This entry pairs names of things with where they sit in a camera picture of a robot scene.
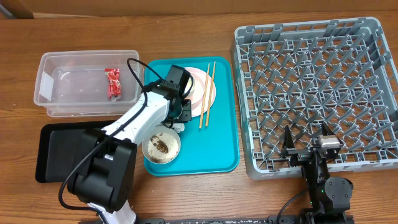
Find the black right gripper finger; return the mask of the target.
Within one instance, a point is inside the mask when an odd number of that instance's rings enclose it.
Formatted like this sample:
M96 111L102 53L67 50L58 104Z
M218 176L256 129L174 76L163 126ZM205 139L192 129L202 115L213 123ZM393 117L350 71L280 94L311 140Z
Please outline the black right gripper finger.
M329 128L326 122L322 122L321 129L322 136L332 136L333 138L337 139L339 146L343 146L343 141L336 136L336 134Z
M290 128L286 126L284 128L284 140L283 140L283 145L282 145L282 150L283 151L289 151L289 150L294 150L294 142L292 139L292 133L290 131Z

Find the white napkin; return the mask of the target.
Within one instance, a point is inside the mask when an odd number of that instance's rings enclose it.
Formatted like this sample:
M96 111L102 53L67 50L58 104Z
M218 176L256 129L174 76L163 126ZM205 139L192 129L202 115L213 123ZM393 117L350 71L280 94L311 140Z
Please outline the white napkin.
M181 133L185 130L185 125L183 123L175 123L171 127L176 133Z

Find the grey small bowl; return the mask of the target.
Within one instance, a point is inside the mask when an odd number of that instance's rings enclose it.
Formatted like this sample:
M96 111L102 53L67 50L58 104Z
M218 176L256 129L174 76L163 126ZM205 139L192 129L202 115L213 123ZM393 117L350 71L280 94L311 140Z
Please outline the grey small bowl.
M164 127L164 126L157 126L157 127L155 127L152 131L149 132L149 134L144 138L144 140L143 140L143 142L142 142L142 151L143 151L144 156L145 156L145 158L146 158L147 160L149 160L150 162L152 162L152 161L150 160L149 153L148 153L148 151L147 151L147 150L148 150L149 138L150 138L151 136L157 134L157 133L169 133L169 134L173 135L173 136L177 139L177 141L178 141L179 152L180 152L181 140L180 140L179 135L178 135L173 129L169 129L169 128L166 128L166 127Z

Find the red snack wrapper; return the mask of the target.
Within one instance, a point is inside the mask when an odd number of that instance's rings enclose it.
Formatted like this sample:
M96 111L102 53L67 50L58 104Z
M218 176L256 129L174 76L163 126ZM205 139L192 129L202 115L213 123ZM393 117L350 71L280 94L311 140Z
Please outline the red snack wrapper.
M105 68L105 75L108 78L108 98L117 101L121 97L120 70L118 68Z

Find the cream white cup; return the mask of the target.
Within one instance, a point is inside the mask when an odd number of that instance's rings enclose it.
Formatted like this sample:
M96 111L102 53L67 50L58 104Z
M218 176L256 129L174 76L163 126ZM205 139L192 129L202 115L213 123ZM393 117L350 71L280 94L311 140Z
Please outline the cream white cup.
M195 79L192 75L190 75L190 78L188 79L188 83L185 88L184 97L186 98L189 97L193 93L194 88L195 88Z

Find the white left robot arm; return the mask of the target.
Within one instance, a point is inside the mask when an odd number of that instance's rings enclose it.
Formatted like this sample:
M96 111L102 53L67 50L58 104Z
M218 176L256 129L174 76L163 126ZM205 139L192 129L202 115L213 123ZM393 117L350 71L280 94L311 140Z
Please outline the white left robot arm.
M192 79L157 80L142 88L139 101L118 120L101 130L87 129L80 155L59 190L60 204L73 209L63 201L67 190L86 204L83 210L95 212L103 223L136 223L128 198L137 147L158 125L190 120L187 96L192 88Z

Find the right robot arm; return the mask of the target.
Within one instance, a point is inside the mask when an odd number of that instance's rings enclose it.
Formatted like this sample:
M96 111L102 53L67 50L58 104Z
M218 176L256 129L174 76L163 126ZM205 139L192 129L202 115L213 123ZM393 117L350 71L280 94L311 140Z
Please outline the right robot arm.
M277 215L277 223L282 223L286 207L305 193L309 194L311 207L302 209L289 223L354 223L354 218L345 214L350 209L354 185L349 179L332 177L328 170L328 161L338 157L343 141L326 123L322 123L321 128L322 134L316 143L301 150L295 148L290 128L284 128L282 157L288 157L290 165L301 167L307 188L284 204Z

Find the grey dishwasher rack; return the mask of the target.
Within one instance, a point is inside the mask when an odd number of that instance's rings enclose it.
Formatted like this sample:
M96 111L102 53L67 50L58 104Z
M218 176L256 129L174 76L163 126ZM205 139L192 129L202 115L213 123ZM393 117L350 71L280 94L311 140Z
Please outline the grey dishwasher rack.
M343 141L332 172L397 167L397 69L376 18L241 26L232 56L251 179L301 174L285 127L308 149L327 124Z

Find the pink plate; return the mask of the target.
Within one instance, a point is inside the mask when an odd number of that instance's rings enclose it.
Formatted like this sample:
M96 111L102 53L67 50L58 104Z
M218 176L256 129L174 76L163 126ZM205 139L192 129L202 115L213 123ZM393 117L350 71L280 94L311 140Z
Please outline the pink plate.
M203 96L206 94L206 102L204 112L207 111L208 108L208 97L210 94L210 87L212 83L211 77L208 76L208 83L207 83L207 91L205 91L205 80L206 80L206 72L200 70L199 68L194 67L185 67L194 79L194 85L190 90L190 93L187 96L187 99L191 101L191 114L192 118L201 115L201 107L203 103Z

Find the right wooden chopstick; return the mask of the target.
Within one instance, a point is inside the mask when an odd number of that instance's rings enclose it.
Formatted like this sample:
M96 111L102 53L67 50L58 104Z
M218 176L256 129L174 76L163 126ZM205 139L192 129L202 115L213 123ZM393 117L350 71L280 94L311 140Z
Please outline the right wooden chopstick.
M213 72L212 72L212 76L211 76L210 94L209 94L209 98L208 98L208 107L207 107L207 111L206 111L206 123L205 123L205 126L206 126L206 127L208 127L209 118L210 118L210 109L211 109L211 101L212 101L212 92L213 92L214 79L215 79L215 69L216 69L216 62L214 61L214 64L213 64Z

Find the brown food scrap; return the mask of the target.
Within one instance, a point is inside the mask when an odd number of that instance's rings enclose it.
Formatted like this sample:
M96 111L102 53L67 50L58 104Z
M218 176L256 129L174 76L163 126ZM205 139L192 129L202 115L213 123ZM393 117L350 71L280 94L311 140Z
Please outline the brown food scrap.
M151 144L160 152L166 154L169 152L169 148L167 147L166 143L161 140L158 135L153 135L150 137Z

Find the teal plastic tray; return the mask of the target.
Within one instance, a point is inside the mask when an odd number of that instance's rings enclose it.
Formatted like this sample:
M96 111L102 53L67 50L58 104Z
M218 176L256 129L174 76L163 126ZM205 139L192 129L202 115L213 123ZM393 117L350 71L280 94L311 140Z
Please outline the teal plastic tray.
M178 156L167 164L144 160L146 170L154 176L229 172L239 164L239 139L231 65L223 57L194 57L154 60L149 63L163 78L171 65L207 71L215 65L215 102L210 108L208 127L199 128L200 118L193 117L179 136Z

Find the left wooden chopstick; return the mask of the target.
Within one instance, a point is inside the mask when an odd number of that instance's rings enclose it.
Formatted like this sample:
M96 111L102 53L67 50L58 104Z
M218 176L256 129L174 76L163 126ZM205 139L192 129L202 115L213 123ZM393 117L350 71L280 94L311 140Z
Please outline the left wooden chopstick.
M202 98L200 125L199 125L200 129L202 128L202 125L203 125L203 116L204 116L204 109L205 109L205 101L206 101L206 92L207 92L207 84L208 84L209 72L210 72L210 63L208 64L208 68L207 68L206 76L205 76L205 84L204 84L205 89L204 89L203 98Z

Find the clear plastic bin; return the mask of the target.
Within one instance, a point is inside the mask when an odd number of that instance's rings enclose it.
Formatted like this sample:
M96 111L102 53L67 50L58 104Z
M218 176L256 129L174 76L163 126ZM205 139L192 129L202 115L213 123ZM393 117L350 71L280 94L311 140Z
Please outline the clear plastic bin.
M34 103L51 117L121 115L139 99L141 88L127 59L135 50L83 50L43 54L35 81ZM108 96L106 69L118 69L121 96Z

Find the black plastic tray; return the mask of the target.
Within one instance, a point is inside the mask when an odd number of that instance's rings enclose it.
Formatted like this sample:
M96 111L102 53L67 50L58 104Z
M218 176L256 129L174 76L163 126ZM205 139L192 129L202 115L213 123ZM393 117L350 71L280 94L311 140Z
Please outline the black plastic tray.
M39 183L62 182L75 167L81 135L86 129L98 129L107 121L46 124L40 132L35 179Z

